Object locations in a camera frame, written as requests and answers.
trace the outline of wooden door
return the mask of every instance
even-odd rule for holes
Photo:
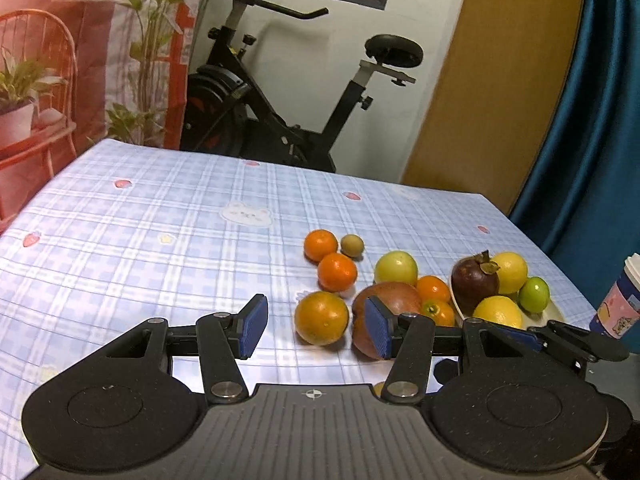
[[[464,0],[402,183],[481,193],[507,214],[569,69],[582,0]]]

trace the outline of green plant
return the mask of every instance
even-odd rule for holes
[[[137,110],[114,104],[107,110],[110,119],[108,136],[133,144],[161,145],[164,128],[156,107],[158,89],[166,87],[166,77],[158,70],[159,53],[174,36],[182,34],[171,11],[183,0],[127,0],[126,7],[136,13],[140,40],[129,44],[129,57],[139,63],[137,70],[127,73],[127,80]]]
[[[65,80],[55,76],[42,63],[25,59],[17,62],[5,48],[0,47],[4,68],[0,71],[0,114],[35,101],[40,92],[48,92]]]

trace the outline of plate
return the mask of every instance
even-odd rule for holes
[[[461,260],[458,260],[453,265],[453,267],[455,267],[460,261]],[[455,310],[455,313],[456,313],[456,323],[459,326],[462,326],[462,322],[468,316],[465,316],[464,314],[462,314],[462,311],[460,310],[458,303],[456,302],[456,295],[453,293],[453,287],[451,286],[450,273],[449,273],[449,291],[451,292],[451,302],[453,303],[453,309]],[[518,304],[517,292],[515,294],[508,295],[508,298],[513,300],[515,304]],[[530,312],[527,312],[526,310],[523,310],[522,308],[520,309],[520,313],[522,314],[522,328],[524,330],[526,330],[530,326],[545,326],[546,322],[549,321],[550,319],[555,319],[556,321],[561,321],[563,323],[566,323],[566,321],[564,320],[564,316],[562,315],[562,312],[560,312],[560,309],[558,309],[558,306],[554,303],[553,298],[549,300],[549,304],[546,306],[546,309],[543,310],[540,314],[532,314]]]

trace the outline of adjustment knob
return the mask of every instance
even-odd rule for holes
[[[360,108],[362,108],[363,110],[369,110],[369,107],[371,106],[371,103],[373,102],[373,97],[366,96],[365,98],[361,98],[360,102],[362,103],[360,105]]]
[[[242,37],[242,42],[246,45],[246,46],[252,46],[252,44],[254,44],[256,42],[256,37],[252,36],[251,34],[245,34]]]

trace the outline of blue and white checkered tablecloth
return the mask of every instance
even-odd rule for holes
[[[548,281],[568,322],[586,327],[593,315],[482,196],[104,140],[0,237],[0,479],[20,479],[35,466],[20,428],[28,395],[149,317],[193,324],[213,311],[237,312],[260,292],[269,323],[254,356],[239,365],[250,390],[384,380],[390,364],[355,354],[348,334],[326,349],[294,332],[296,303],[318,290],[302,252],[317,228],[365,241],[356,290],[372,282],[389,250],[410,252],[421,274],[445,279],[462,256],[513,250]],[[196,359],[176,360],[174,375],[202,391]]]

